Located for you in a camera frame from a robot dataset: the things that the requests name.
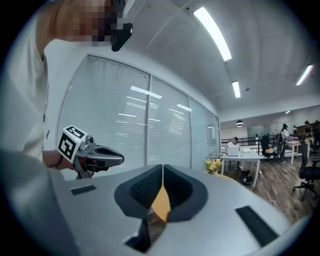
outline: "seated person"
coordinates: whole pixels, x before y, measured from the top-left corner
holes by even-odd
[[[227,145],[225,145],[225,149],[226,149],[226,151],[228,151],[228,147],[234,147],[234,146],[240,147],[240,145],[238,144],[238,137],[233,137],[232,141],[228,142]],[[241,170],[243,169],[243,162],[242,161],[239,161],[239,168]]]
[[[233,137],[232,141],[228,142],[226,149],[228,149],[230,146],[239,146],[237,137]]]

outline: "yellow flowers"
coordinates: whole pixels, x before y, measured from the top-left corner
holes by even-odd
[[[204,165],[208,171],[208,174],[214,174],[221,169],[221,160],[213,159],[209,161],[204,161]]]

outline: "white desk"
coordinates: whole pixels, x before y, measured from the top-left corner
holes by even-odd
[[[224,175],[225,169],[225,161],[243,161],[243,162],[255,162],[256,161],[256,171],[254,176],[253,188],[256,186],[258,175],[259,175],[259,167],[260,167],[260,159],[261,156],[257,152],[251,152],[247,154],[243,154],[243,156],[229,156],[226,153],[222,157],[222,168],[221,174]]]
[[[307,145],[308,145],[308,153],[307,153],[308,159],[309,159],[309,154],[310,154],[310,142],[311,142],[311,139],[305,140],[305,143],[307,143]],[[295,147],[296,147],[296,155],[298,156],[299,146],[301,145],[301,143],[299,140],[292,140],[292,141],[287,141],[286,144],[288,146],[292,147],[291,165],[293,165],[294,164],[294,156],[295,156]]]

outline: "cable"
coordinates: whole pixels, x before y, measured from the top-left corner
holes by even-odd
[[[264,190],[264,192],[266,193],[266,195],[270,198],[270,200],[272,201],[272,203],[274,203],[274,205],[275,205],[276,207],[278,207],[279,211],[283,214],[283,216],[286,216],[286,215],[283,213],[283,211],[279,208],[279,206],[275,203],[275,201],[273,201],[272,198],[268,195],[268,193],[267,193],[267,191],[266,191],[266,189],[265,189],[264,183],[263,183],[263,181],[262,181],[262,175],[260,175],[260,179],[261,179],[261,183],[262,183],[263,190]]]
[[[61,161],[62,161],[62,158],[63,158],[63,156],[62,156],[62,155],[60,155],[59,162],[58,162],[58,163],[55,163],[55,164],[51,164],[51,165],[49,166],[49,168],[51,168],[52,166],[55,166],[55,168],[57,169],[57,168],[58,168],[58,166],[60,165]]]

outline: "window blind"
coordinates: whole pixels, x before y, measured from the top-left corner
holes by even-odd
[[[147,164],[190,167],[189,97],[153,78],[149,96]]]
[[[138,69],[88,56],[66,93],[58,124],[74,125],[92,135],[98,145],[124,155],[110,170],[133,170],[146,163],[146,129],[150,75]]]
[[[204,171],[204,160],[207,159],[208,125],[206,108],[197,101],[190,98],[191,107],[191,131],[192,131],[192,169]]]

